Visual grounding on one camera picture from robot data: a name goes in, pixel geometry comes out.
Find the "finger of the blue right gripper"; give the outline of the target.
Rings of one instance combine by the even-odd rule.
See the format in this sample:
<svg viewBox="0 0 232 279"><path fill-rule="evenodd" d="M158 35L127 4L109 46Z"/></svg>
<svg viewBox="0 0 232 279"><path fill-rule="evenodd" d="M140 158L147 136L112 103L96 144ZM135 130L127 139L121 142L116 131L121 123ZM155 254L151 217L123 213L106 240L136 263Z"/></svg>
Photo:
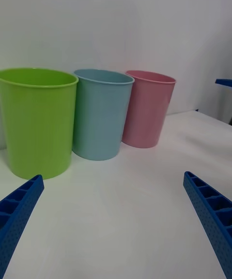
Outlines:
<svg viewBox="0 0 232 279"><path fill-rule="evenodd" d="M219 85L222 85L222 86L232 88L232 80L231 79L216 79L215 83L219 84Z"/></svg>

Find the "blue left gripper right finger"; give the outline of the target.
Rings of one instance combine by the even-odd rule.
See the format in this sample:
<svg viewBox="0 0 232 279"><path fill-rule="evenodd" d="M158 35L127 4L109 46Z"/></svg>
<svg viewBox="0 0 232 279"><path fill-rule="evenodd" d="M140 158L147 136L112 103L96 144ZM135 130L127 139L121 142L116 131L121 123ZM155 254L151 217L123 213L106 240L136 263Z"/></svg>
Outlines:
<svg viewBox="0 0 232 279"><path fill-rule="evenodd" d="M193 173L183 186L226 278L232 278L232 202Z"/></svg>

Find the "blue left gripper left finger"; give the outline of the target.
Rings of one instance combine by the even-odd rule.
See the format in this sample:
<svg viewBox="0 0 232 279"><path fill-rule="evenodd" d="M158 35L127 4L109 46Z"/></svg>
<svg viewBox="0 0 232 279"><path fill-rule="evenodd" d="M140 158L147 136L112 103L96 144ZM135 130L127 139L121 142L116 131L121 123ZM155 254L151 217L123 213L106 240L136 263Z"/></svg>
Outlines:
<svg viewBox="0 0 232 279"><path fill-rule="evenodd" d="M0 202L0 278L4 277L43 190L43 177L36 175Z"/></svg>

